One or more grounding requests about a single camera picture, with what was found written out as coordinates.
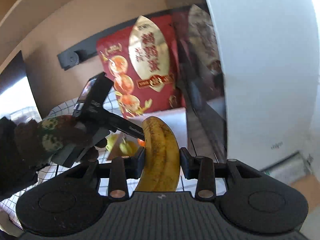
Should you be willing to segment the left hand in knit glove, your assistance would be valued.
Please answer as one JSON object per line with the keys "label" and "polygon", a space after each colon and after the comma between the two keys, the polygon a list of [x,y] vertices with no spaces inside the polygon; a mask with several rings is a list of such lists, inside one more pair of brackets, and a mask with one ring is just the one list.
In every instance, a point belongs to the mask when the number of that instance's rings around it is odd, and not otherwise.
{"label": "left hand in knit glove", "polygon": [[68,144],[87,147],[92,136],[76,127],[76,118],[60,115],[41,122],[30,120],[15,130],[15,143],[22,160],[29,167],[41,167]]}

